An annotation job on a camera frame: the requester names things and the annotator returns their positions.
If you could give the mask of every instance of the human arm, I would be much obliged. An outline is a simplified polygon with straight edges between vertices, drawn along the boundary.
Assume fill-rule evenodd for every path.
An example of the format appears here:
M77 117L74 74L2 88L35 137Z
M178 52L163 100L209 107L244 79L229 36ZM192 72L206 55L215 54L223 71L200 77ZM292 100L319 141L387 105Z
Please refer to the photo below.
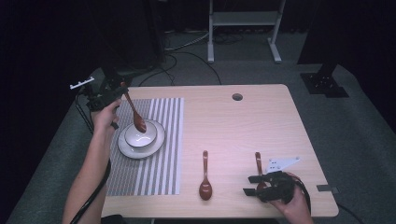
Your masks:
M293 174L288 174L293 176L293 178L299 179ZM289 203L284 204L280 200L271 201L269 203L273 205L277 210L279 210L291 224L314 223L314 220L312 219L309 212L305 196L300 187L298 187L297 185L294 186L293 199Z
M82 167L69 190L64 206L63 223L71 222L103 179L110 157L111 141L115 132L111 123L119 120L115 114L116 107L119 105L120 100L117 100L106 106L102 111L92 113L94 126L92 140ZM79 223L100 223L105 197L106 188L102 188Z

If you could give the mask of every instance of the forearm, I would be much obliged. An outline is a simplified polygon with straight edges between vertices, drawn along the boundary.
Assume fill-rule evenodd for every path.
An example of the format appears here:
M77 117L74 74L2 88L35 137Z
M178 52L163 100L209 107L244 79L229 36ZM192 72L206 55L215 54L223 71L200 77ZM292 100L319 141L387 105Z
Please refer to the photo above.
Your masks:
M109 160L111 140L112 134L107 134L106 130L94 131L85 161L69 191L63 223L70 223L102 181ZM80 223L100 223L105 197L106 187L102 188Z

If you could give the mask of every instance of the white shelf frame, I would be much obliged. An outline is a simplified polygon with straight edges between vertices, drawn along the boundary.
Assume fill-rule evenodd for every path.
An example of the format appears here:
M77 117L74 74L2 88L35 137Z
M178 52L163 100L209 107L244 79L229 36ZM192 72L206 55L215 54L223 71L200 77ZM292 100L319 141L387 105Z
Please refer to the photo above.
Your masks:
M275 63L281 63L279 51L276 47L276 37L279 25L282 21L283 9L286 0L281 0L278 11L257 12L214 12L213 0L209 5L209 39L207 41L207 61L213 63L215 54L213 50L213 27L214 26L237 26L237 25L274 25L273 34L267 38L268 45L274 57Z

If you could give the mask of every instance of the dark background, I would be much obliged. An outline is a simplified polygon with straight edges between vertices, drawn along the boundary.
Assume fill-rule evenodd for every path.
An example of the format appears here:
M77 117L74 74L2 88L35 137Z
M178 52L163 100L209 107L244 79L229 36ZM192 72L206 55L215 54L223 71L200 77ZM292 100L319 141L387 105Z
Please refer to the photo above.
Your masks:
M226 6L225 0L215 2L218 10L276 5L261 0L228 1ZM308 32L299 63L335 57L356 76L393 130L395 9L389 1L289 0L281 24L281 32ZM208 4L202 0L170 0L159 10L164 30L207 27ZM83 1L1 1L0 16L4 222L74 101L76 92L69 85L103 63L123 60L98 33Z

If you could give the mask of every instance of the white plate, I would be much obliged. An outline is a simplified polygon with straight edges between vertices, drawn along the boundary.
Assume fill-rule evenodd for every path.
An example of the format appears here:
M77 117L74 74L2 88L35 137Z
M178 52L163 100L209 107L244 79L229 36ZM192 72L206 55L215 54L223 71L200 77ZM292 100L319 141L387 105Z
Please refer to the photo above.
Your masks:
M145 121L154 124L155 128L157 129L157 137L148 149L142 150L141 148L134 148L130 146L125 140L125 132L133 124L128 125L124 130L122 130L119 137L120 152L126 157L132 159L143 159L151 156L163 146L163 141L165 140L165 129L163 126L155 120L145 119Z

